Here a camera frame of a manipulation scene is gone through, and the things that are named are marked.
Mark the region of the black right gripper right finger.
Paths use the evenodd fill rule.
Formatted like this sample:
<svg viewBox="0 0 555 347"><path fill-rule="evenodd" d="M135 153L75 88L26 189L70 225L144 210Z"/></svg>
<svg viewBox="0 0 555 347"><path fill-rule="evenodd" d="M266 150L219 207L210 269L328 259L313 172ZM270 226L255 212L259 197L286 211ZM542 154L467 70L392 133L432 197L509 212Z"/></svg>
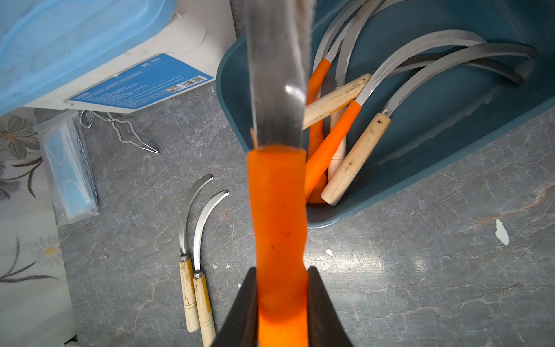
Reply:
<svg viewBox="0 0 555 347"><path fill-rule="evenodd" d="M309 346L353 346L341 325L318 269L311 266L308 275Z"/></svg>

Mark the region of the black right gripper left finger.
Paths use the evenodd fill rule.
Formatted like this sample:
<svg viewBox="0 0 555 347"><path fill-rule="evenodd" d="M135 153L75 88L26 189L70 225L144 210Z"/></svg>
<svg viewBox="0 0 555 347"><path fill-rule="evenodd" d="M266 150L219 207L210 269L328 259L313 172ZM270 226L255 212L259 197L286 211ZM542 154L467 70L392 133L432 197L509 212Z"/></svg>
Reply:
<svg viewBox="0 0 555 347"><path fill-rule="evenodd" d="M257 269L251 267L212 347L258 346Z"/></svg>

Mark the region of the orange handle sickle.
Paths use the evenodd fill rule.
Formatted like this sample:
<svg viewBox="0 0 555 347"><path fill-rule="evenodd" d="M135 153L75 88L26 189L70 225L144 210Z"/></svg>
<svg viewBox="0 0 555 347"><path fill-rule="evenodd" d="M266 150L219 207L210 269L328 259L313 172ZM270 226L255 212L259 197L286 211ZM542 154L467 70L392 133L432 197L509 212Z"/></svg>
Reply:
<svg viewBox="0 0 555 347"><path fill-rule="evenodd" d="M307 346L306 153L302 146L313 1L248 1L256 137L247 156L261 346Z"/></svg>
<svg viewBox="0 0 555 347"><path fill-rule="evenodd" d="M485 42L485 39L471 31L440 30L420 36L406 43L388 57L377 68L358 97L354 101L351 101L339 122L333 127L323 143L315 151L314 155L308 160L305 173L305 198L309 198L320 177L325 173L333 155L341 144L341 140L348 134L356 117L359 115L364 102L395 68L399 67L412 56L416 56L429 49L441 46L469 47Z"/></svg>
<svg viewBox="0 0 555 347"><path fill-rule="evenodd" d="M372 75L364 74L321 99L316 99L316 96L336 56L340 57L336 79L345 78L356 40L365 23L380 4L381 1L367 1L365 4L355 1L352 6L347 6L345 11L338 15L339 19L331 24L330 35L326 39L333 38L335 30L341 26L346 17L354 10L358 10L351 24L346 26L344 36L339 36L334 41L309 79L309 95L303 125L303 128L310 129L304 190L307 202L312 202L311 197L323 191L326 170L333 162L335 153L361 111L360 102L355 102L354 106L350 106L350 103L358 97Z"/></svg>

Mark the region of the teal plastic storage tray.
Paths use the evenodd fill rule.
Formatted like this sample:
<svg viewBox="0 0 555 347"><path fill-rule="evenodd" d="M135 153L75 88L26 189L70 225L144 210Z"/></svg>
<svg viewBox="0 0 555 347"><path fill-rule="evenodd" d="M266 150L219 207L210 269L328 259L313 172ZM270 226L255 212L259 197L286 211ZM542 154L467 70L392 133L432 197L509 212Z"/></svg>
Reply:
<svg viewBox="0 0 555 347"><path fill-rule="evenodd" d="M372 73L403 44L436 30L473 31L490 42L523 43L535 59L507 57L514 85L459 66L430 79L394 112L389 129L336 206L310 204L310 228L337 223L466 156L554 107L553 1L405 1L361 31L348 78Z"/></svg>

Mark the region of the white paper scrap right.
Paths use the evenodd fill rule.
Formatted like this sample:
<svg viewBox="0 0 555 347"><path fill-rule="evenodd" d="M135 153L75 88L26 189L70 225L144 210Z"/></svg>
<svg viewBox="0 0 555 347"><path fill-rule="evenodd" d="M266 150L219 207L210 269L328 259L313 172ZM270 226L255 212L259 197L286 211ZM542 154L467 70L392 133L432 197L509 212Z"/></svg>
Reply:
<svg viewBox="0 0 555 347"><path fill-rule="evenodd" d="M503 222L500 219L496 220L496 231L495 236L498 240L504 244L504 246L508 246L510 243L510 236L507 232L507 229L504 227Z"/></svg>

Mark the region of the silver metal tongs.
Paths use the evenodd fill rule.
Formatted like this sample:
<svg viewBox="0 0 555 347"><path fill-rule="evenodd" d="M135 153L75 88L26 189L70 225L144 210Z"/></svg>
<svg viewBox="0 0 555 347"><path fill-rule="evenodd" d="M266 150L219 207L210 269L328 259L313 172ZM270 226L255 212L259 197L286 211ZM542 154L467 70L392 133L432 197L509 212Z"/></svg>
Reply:
<svg viewBox="0 0 555 347"><path fill-rule="evenodd" d="M136 132L134 124L129 120L118 119L109 112L98 113L95 111L80 111L79 122L85 129L90 129L95 120L100 120L111 125L115 130L120 143L133 145L140 150L159 154L160 151L146 143Z"/></svg>

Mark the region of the white box with blue lid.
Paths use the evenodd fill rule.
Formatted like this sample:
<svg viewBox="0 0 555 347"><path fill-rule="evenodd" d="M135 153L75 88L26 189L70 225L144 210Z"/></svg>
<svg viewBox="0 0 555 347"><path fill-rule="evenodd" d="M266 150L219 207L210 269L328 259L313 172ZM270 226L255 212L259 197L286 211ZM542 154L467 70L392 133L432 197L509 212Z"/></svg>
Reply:
<svg viewBox="0 0 555 347"><path fill-rule="evenodd" d="M229 1L3 1L1 113L128 114L215 80Z"/></svg>

